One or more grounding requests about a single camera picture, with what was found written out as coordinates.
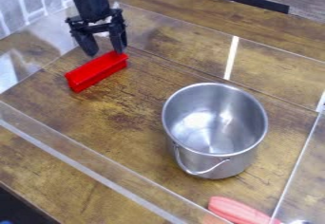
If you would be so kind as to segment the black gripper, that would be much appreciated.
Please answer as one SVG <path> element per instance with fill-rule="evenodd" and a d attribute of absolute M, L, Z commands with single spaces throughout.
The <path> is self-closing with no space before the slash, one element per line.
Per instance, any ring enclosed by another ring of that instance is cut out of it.
<path fill-rule="evenodd" d="M 120 54 L 127 47 L 127 34 L 122 9 L 111 9 L 108 16 L 87 21 L 80 16 L 68 17 L 65 22 L 69 26 L 71 35 L 87 56 L 92 57 L 99 51 L 94 33 L 110 34 L 112 48 Z"/>

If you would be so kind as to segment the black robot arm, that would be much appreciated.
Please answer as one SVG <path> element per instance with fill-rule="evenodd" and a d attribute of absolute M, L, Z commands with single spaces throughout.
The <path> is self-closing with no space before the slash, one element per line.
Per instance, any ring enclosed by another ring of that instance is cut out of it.
<path fill-rule="evenodd" d="M 127 32 L 123 9 L 112 8 L 108 0 L 72 0 L 79 14 L 68 17 L 65 22 L 69 33 L 87 56 L 99 51 L 94 35 L 110 34 L 114 51 L 120 54 L 127 47 Z"/>

